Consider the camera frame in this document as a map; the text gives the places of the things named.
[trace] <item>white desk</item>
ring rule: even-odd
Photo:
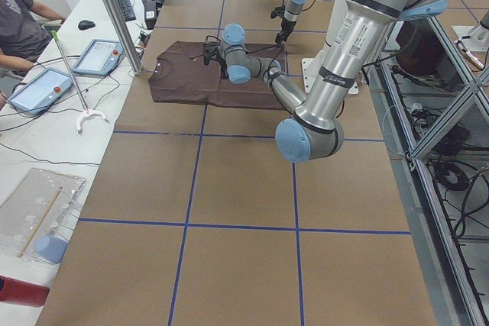
[[[136,41],[140,32],[138,24],[144,24],[141,0],[135,0],[134,12],[137,20],[128,22],[127,26],[131,37]],[[94,21],[96,26],[85,31],[80,31],[77,25],[82,19]],[[58,37],[66,55],[80,55],[89,42],[95,38],[108,40],[118,39],[102,0],[81,0],[59,30]],[[38,61],[43,62],[57,57],[60,57],[59,51],[56,44],[51,41]],[[75,61],[75,58],[70,59],[72,65]],[[62,60],[46,64],[46,66],[51,66],[66,72]],[[42,67],[36,67],[29,72],[25,81],[27,82],[33,79],[41,71]],[[59,114],[46,113],[23,127],[1,132],[0,142],[6,146],[23,150],[40,159],[57,162],[100,163],[107,143],[112,135],[115,120],[121,111],[121,107],[131,86],[133,72],[127,59],[122,60],[118,68],[112,73],[112,77],[120,83],[120,86],[114,92],[104,97],[97,108],[107,114],[107,118],[110,120],[109,124],[101,118],[86,120],[83,123],[83,133],[78,135],[75,128],[75,121],[80,112],[64,111]],[[90,86],[99,81],[99,79],[78,77],[77,81],[82,90],[88,89],[88,92],[83,93],[90,108],[93,108],[105,93],[111,91],[117,85],[116,81],[110,78],[103,79],[93,87]],[[65,99],[72,94],[76,94],[74,89],[68,91],[61,99]],[[60,111],[67,108],[82,109],[78,96],[75,95],[65,102],[53,106],[50,111]],[[26,122],[26,119],[19,115],[6,116],[13,113],[15,113],[15,110],[10,105],[6,105],[0,111],[0,130]],[[77,201],[81,204],[86,199],[98,169],[96,166],[41,163],[32,160],[22,153],[7,150],[0,146],[0,204],[15,190],[19,182],[31,168],[49,169],[86,179],[86,184],[77,197]],[[49,286],[53,282],[57,273],[57,266],[8,257],[2,254],[1,250],[0,269],[0,273],[4,276],[46,286]],[[34,325],[40,314],[40,310],[41,308],[0,303],[0,326]]]

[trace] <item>computer mouse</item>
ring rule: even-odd
[[[89,28],[92,27],[95,27],[95,23],[89,21],[88,19],[83,19],[78,23],[78,29],[81,31],[88,30]]]

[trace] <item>keyboard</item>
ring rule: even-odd
[[[121,9],[122,15],[124,16],[124,21],[133,21],[136,19],[134,14],[134,9],[130,0],[117,0],[119,8]]]

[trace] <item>red can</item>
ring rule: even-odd
[[[49,288],[0,275],[0,302],[41,307]]]

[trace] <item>blue framed device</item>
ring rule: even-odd
[[[118,65],[124,48],[119,41],[92,40],[72,71],[84,76],[107,76]]]
[[[8,97],[7,102],[19,112],[37,115],[70,89],[73,81],[59,70],[46,68],[24,87]]]

